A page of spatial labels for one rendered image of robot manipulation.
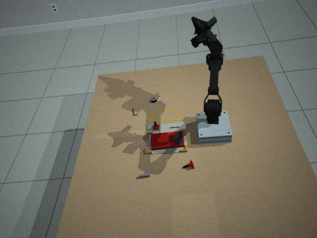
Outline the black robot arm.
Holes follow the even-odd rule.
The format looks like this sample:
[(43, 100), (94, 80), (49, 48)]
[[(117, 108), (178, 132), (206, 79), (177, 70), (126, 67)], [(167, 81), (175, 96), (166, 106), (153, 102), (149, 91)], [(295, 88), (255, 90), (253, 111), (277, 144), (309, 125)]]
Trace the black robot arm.
[[(192, 46), (197, 48), (199, 44), (203, 43), (206, 40), (209, 40), (208, 34), (205, 31), (204, 34), (195, 36), (192, 39)], [(223, 56), (222, 53), (223, 46), (221, 45), (218, 39), (215, 39), (209, 46), (208, 46), (211, 54), (206, 55), (206, 63), (209, 65), (210, 71), (210, 80), (209, 80), (209, 87), (208, 87), (208, 95), (206, 96), (205, 100), (209, 95), (217, 95), (221, 100), (211, 100), (208, 99), (207, 102), (204, 100), (204, 112), (207, 116), (207, 124), (218, 124), (218, 116), (221, 116), (222, 112), (222, 99), (219, 95), (219, 87), (218, 87), (218, 74), (221, 70), (221, 65), (223, 65)]]

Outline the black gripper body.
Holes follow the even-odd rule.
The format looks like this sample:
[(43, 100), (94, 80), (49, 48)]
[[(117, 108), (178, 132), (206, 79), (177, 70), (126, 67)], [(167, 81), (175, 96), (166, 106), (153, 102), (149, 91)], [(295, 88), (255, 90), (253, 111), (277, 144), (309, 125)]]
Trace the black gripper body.
[(216, 17), (212, 17), (207, 23), (205, 23), (204, 26), (200, 28), (200, 30), (197, 32), (198, 35), (204, 34), (206, 31), (209, 37), (209, 40), (206, 40), (204, 43), (204, 46), (209, 46), (215, 39), (216, 39), (216, 34), (214, 35), (211, 31), (211, 27), (213, 27), (217, 23)]

